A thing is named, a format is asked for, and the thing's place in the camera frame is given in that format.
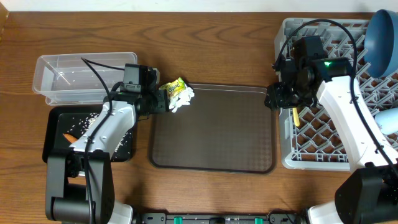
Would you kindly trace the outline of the yellow green snack wrapper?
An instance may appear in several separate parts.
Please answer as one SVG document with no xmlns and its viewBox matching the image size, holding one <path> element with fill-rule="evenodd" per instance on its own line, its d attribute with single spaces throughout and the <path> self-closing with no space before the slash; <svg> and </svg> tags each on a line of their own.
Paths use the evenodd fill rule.
<svg viewBox="0 0 398 224">
<path fill-rule="evenodd" d="M 167 92 L 169 100 L 178 96 L 186 88 L 187 86 L 181 77 L 174 80 L 173 82 L 168 82 L 159 87 L 160 90 L 165 90 Z"/>
</svg>

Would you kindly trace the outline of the yellow plastic spoon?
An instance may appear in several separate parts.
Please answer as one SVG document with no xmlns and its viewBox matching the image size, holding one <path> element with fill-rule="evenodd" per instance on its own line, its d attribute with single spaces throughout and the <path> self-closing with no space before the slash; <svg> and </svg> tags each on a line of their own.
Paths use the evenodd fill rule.
<svg viewBox="0 0 398 224">
<path fill-rule="evenodd" d="M 299 114 L 298 114 L 297 108 L 293 108 L 292 112 L 293 112 L 294 125 L 296 127 L 299 127 L 300 126 L 300 118 L 299 118 Z"/>
</svg>

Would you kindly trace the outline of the white tissue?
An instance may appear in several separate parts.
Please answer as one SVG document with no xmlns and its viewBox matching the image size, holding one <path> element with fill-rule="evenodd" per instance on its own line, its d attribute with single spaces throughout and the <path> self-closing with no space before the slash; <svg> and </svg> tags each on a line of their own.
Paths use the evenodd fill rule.
<svg viewBox="0 0 398 224">
<path fill-rule="evenodd" d="M 195 96 L 193 89 L 190 87 L 186 87 L 186 89 L 182 90 L 176 96 L 171 97 L 169 108 L 173 113 L 175 113 L 181 106 L 190 105 L 190 100 Z"/>
</svg>

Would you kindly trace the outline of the orange carrot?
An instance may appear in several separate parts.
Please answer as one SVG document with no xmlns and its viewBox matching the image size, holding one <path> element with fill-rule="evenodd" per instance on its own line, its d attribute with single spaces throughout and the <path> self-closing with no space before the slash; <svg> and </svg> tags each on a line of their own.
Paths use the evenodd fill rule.
<svg viewBox="0 0 398 224">
<path fill-rule="evenodd" d="M 71 134 L 68 134 L 68 133 L 64 133 L 63 137 L 71 144 L 78 140 L 76 137 L 74 137 L 74 136 L 72 136 Z"/>
</svg>

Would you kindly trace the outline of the light blue cup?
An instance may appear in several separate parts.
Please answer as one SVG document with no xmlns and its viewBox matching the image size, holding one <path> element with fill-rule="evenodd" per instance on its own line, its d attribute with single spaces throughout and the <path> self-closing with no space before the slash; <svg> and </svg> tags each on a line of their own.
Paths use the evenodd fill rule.
<svg viewBox="0 0 398 224">
<path fill-rule="evenodd" d="M 374 119 L 381 130 L 381 133 L 390 135 L 398 130 L 398 108 L 392 108 L 378 112 Z"/>
</svg>

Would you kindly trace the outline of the dark blue plate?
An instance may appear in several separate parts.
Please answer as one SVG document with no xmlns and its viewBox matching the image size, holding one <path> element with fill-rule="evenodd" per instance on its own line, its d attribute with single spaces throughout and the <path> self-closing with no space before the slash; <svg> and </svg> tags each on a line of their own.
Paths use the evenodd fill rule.
<svg viewBox="0 0 398 224">
<path fill-rule="evenodd" d="M 378 10 L 371 18 L 365 35 L 364 59 L 370 63 L 368 73 L 383 78 L 397 71 L 397 13 Z"/>
</svg>

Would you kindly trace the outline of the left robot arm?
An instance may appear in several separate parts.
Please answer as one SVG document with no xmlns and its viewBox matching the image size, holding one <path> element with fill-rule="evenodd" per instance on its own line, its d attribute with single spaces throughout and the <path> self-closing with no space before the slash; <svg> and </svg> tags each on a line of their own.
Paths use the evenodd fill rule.
<svg viewBox="0 0 398 224">
<path fill-rule="evenodd" d="M 114 150 L 140 116 L 166 113 L 165 90 L 111 92 L 85 134 L 47 156 L 45 215 L 63 223 L 132 223 L 133 208 L 116 201 Z"/>
</svg>

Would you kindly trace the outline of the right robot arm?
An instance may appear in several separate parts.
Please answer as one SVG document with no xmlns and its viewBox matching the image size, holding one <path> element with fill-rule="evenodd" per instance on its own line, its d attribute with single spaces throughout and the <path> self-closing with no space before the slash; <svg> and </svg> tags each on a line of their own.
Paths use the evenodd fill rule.
<svg viewBox="0 0 398 224">
<path fill-rule="evenodd" d="M 332 202 L 310 207 L 307 223 L 381 223 L 397 219 L 397 151 L 381 133 L 344 57 L 289 62 L 285 81 L 267 88 L 272 109 L 321 104 L 348 156 L 351 175 Z"/>
</svg>

